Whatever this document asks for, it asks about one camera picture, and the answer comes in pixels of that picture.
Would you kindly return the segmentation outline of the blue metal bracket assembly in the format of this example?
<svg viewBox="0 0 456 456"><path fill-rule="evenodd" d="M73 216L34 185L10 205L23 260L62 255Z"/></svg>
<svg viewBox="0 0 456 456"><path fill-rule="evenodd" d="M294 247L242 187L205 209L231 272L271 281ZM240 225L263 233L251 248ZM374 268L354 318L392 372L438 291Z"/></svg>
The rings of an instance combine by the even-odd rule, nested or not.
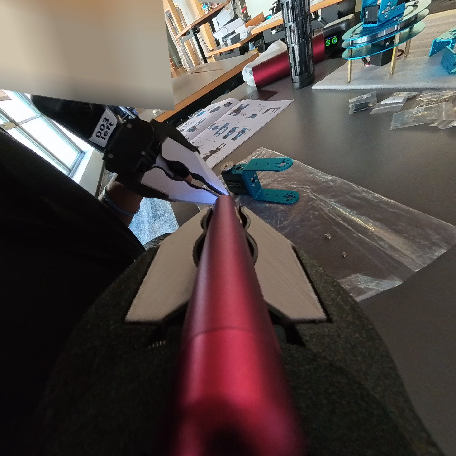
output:
<svg viewBox="0 0 456 456"><path fill-rule="evenodd" d="M441 53L441 66L448 74L456 73L456 28L452 28L436 37L430 47L429 57Z"/></svg>

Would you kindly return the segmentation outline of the blue disc robot base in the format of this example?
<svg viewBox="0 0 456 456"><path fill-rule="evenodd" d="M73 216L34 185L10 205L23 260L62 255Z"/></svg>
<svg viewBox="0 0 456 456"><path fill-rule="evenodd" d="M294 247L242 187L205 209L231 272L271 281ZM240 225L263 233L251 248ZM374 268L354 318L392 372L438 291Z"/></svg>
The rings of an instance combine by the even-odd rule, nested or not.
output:
<svg viewBox="0 0 456 456"><path fill-rule="evenodd" d="M430 0L364 0L361 22L346 31L342 37L348 61L347 82L352 80L352 62L392 50L390 74L395 70L397 47L402 43L409 49L412 38L421 33L422 20L429 14Z"/></svg>

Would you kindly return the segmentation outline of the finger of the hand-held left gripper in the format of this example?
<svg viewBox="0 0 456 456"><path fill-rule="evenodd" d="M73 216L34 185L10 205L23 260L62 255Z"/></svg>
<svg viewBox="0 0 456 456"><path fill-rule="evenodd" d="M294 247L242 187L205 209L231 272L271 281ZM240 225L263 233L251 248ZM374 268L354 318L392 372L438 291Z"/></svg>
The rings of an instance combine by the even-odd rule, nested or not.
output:
<svg viewBox="0 0 456 456"><path fill-rule="evenodd" d="M172 171L183 171L193 179L204 183L207 188L218 195L228 195L220 179L197 153L171 138L167 138L161 146L161 155Z"/></svg>
<svg viewBox="0 0 456 456"><path fill-rule="evenodd" d="M173 172L163 162L146 172L140 183L165 194L172 202L213 204L218 198L218 195L207 189L193 186L185 180L176 180L173 177Z"/></svg>

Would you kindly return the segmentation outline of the person's left hand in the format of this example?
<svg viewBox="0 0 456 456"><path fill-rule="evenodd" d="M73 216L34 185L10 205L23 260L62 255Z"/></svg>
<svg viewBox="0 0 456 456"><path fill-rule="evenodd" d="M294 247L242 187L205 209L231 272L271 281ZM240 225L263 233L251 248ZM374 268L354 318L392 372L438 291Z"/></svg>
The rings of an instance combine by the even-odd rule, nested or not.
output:
<svg viewBox="0 0 456 456"><path fill-rule="evenodd" d="M122 208L127 208L127 205L132 207L133 204L142 201L143 197L132 190L129 190L125 185L117 180L118 175L114 174L107 186L107 193L112 201L120 203Z"/></svg>

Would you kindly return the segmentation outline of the pile of small hardware bags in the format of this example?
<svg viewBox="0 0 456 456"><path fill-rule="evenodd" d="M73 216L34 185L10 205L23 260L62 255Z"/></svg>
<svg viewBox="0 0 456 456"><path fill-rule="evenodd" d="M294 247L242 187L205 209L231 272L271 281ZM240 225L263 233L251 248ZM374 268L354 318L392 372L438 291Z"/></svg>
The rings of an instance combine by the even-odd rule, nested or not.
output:
<svg viewBox="0 0 456 456"><path fill-rule="evenodd" d="M377 93L370 92L348 101L349 113L369 111L370 114L392 114L390 129L429 125L438 129L456 125L456 91L440 90L424 93L395 92L378 102Z"/></svg>

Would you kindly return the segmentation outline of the white foam sheet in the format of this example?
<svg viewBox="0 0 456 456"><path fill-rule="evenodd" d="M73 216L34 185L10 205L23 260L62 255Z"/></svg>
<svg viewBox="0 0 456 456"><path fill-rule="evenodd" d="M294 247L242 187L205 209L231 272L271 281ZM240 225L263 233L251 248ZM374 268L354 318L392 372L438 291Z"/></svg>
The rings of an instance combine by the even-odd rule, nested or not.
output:
<svg viewBox="0 0 456 456"><path fill-rule="evenodd" d="M431 43L440 34L455 27L456 10L430 14L424 19L425 29L411 41L407 57L396 61L390 75L390 64L363 66L360 60L352 65L351 82L347 82L348 64L345 63L313 85L313 89L382 89L382 88L449 88L456 86L455 75L441 66L443 52L429 56Z"/></svg>

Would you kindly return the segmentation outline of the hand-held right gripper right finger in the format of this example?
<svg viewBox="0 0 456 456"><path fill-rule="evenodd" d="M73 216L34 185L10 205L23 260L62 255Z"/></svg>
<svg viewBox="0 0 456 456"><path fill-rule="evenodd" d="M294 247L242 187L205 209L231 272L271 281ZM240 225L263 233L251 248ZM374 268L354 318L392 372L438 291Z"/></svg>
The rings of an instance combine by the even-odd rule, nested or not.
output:
<svg viewBox="0 0 456 456"><path fill-rule="evenodd" d="M292 322L327 321L293 243L245 206L239 209L257 247L254 267L265 301Z"/></svg>

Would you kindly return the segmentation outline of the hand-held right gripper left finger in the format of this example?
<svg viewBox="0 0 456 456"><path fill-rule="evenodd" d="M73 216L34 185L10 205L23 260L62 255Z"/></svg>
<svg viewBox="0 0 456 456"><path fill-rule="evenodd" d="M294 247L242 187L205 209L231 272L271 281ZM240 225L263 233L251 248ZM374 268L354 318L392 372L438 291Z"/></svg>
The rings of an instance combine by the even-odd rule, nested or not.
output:
<svg viewBox="0 0 456 456"><path fill-rule="evenodd" d="M203 234L202 220L210 208L203 208L160 243L127 312L126 323L160 324L182 311L191 298L197 274L193 248Z"/></svg>

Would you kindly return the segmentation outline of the grey table with wooden edge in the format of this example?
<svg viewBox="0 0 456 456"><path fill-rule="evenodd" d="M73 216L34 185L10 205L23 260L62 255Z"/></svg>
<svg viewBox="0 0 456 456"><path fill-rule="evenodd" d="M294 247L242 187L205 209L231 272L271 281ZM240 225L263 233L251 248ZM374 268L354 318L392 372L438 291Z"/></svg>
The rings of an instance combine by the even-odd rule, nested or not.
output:
<svg viewBox="0 0 456 456"><path fill-rule="evenodd" d="M257 51L225 60L199 65L178 78L173 79L174 108L156 110L151 118L163 122L175 118L179 113L190 113L222 95L231 87L242 84L242 70L256 60Z"/></svg>

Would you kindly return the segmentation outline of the blue metal U bracket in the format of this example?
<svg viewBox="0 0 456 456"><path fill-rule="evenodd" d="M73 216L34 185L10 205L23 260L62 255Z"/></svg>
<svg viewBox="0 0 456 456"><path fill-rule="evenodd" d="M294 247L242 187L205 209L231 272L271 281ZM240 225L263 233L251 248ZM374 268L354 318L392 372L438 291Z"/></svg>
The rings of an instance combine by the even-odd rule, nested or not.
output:
<svg viewBox="0 0 456 456"><path fill-rule="evenodd" d="M276 152L247 158L233 168L231 176L240 185L231 190L238 205L294 204L302 194L298 190L303 188L303 164Z"/></svg>

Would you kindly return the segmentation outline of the white instruction manual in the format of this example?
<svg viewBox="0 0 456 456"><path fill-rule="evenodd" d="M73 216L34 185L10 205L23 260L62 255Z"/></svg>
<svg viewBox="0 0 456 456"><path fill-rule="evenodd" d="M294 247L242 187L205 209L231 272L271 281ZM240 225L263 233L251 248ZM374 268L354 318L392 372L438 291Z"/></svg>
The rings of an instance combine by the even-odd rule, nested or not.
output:
<svg viewBox="0 0 456 456"><path fill-rule="evenodd" d="M197 112L177 129L213 168L293 101L228 98Z"/></svg>

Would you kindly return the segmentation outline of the person's left forearm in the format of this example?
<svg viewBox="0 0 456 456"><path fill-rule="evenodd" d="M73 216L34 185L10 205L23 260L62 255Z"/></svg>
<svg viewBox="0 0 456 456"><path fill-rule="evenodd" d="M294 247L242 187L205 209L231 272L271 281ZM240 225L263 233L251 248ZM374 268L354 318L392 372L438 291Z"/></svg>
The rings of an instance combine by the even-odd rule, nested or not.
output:
<svg viewBox="0 0 456 456"><path fill-rule="evenodd" d="M131 221L133 220L134 217L122 216L122 215L120 215L120 214L115 213L113 210L111 210L111 209L106 205L106 203L105 203L105 201L104 201L104 199L103 199L102 197L99 199L99 201L100 201L101 203L103 203L103 205L104 205L106 208L108 208L108 209L111 211L111 213L112 213L118 220L120 220L122 223L124 223L127 227L130 225L130 223L131 223ZM122 210L124 210L124 211L127 211L127 212L129 212L129 213L135 212L135 211L137 210L137 208L140 206L140 202L139 202L139 203L133 204L132 207L130 207L130 206L127 205L127 208L122 208L120 203L117 203L117 202L114 202L114 201L112 201L112 202L113 202L117 207L119 207L120 209L122 209Z"/></svg>

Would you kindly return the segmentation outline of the window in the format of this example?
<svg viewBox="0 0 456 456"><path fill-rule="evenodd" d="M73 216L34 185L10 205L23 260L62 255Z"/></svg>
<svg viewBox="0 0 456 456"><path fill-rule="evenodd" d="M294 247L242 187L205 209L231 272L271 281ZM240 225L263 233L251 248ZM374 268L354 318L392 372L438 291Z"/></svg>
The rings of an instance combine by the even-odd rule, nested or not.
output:
<svg viewBox="0 0 456 456"><path fill-rule="evenodd" d="M93 148L40 114L29 94L0 91L0 126L64 174L79 179Z"/></svg>

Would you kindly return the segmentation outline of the black patterned tumbler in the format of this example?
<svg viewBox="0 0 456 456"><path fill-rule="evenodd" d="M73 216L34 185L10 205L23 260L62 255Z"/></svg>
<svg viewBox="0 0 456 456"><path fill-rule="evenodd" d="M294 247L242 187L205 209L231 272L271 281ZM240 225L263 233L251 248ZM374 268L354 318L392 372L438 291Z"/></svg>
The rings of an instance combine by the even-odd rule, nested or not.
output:
<svg viewBox="0 0 456 456"><path fill-rule="evenodd" d="M310 1L281 0L280 5L292 85L305 88L315 80Z"/></svg>

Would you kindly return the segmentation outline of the large clear plastic bag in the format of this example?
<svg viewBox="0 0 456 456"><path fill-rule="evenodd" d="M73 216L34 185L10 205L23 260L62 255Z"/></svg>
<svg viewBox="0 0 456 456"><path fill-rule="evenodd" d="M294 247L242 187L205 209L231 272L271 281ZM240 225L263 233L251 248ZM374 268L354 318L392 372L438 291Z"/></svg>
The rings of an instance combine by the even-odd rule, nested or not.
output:
<svg viewBox="0 0 456 456"><path fill-rule="evenodd" d="M358 301L400 285L455 246L456 228L444 221L305 164L302 180L294 204L244 206Z"/></svg>

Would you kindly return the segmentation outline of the red electric screwdriver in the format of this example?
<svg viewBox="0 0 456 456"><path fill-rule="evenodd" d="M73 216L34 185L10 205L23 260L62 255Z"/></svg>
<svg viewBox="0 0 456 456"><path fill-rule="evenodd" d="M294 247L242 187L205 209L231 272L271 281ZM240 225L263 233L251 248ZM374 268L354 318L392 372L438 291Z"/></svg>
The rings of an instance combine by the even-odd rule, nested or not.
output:
<svg viewBox="0 0 456 456"><path fill-rule="evenodd" d="M164 455L305 455L275 331L230 196L214 206L186 312Z"/></svg>

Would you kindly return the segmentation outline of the black device with green display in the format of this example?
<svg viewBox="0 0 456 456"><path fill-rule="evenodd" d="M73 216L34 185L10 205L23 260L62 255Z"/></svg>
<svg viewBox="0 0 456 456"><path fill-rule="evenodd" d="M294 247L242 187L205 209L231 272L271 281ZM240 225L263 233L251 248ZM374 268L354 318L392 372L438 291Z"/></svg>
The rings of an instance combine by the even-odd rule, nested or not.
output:
<svg viewBox="0 0 456 456"><path fill-rule="evenodd" d="M323 26L321 32L324 38L325 57L339 53L342 49L344 33L355 25L355 15L349 14Z"/></svg>

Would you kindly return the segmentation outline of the wooden workbench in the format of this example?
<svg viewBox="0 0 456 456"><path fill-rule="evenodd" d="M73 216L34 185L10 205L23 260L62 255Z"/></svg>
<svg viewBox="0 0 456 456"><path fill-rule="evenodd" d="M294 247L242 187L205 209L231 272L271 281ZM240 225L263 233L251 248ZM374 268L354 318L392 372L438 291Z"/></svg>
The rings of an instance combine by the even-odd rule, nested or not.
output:
<svg viewBox="0 0 456 456"><path fill-rule="evenodd" d="M185 29L182 30L182 32L179 33L179 35L177 36L177 38L179 39L179 41L183 44L184 42L190 40L191 38L195 38L196 40L196 44L197 44L197 48L199 49L199 53L201 55L201 59L202 59L202 62L204 64L208 63L208 60L204 54L204 51L202 49L202 45L200 43L200 41L198 40L198 37L197 37L197 33L200 31L200 28L202 26L204 26L205 24L209 23L209 26L211 28L211 31L212 31L212 35L214 34L215 32L215 28L214 28L214 24L212 23L212 20L214 17L216 17L219 12L225 8L226 5L228 5L229 3L231 3L231 1L225 1L225 2L222 2L222 3L219 3L219 5L217 7L215 7L214 9L212 9L211 11L205 13L202 17L198 18L197 20L195 20L193 23L191 23L190 25L188 25Z"/></svg>
<svg viewBox="0 0 456 456"><path fill-rule="evenodd" d="M311 14L315 14L312 18L312 29L320 30L323 26L330 22L338 20L346 15L355 13L355 9L361 6L362 1L357 0L312 0L310 1ZM260 23L252 30L252 36L266 30L275 29L283 25L282 12L279 10L273 14L271 18Z"/></svg>

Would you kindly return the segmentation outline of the blue wristband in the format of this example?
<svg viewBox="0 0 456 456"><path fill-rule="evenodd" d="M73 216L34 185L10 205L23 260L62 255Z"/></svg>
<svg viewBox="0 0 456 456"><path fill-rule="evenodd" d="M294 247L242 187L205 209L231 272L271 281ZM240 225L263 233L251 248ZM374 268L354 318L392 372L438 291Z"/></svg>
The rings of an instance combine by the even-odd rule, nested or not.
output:
<svg viewBox="0 0 456 456"><path fill-rule="evenodd" d="M111 209L113 210L115 213L117 214L120 214L122 216L127 216L127 217L134 217L135 214L137 214L139 211L140 211L140 206L137 208L137 210L133 213L129 213L127 211L124 211L122 209L120 209L119 207L117 207L111 200L111 198L109 197L108 193L107 193L107 186L105 186L103 188L103 191L102 191L102 198L104 199L106 205Z"/></svg>

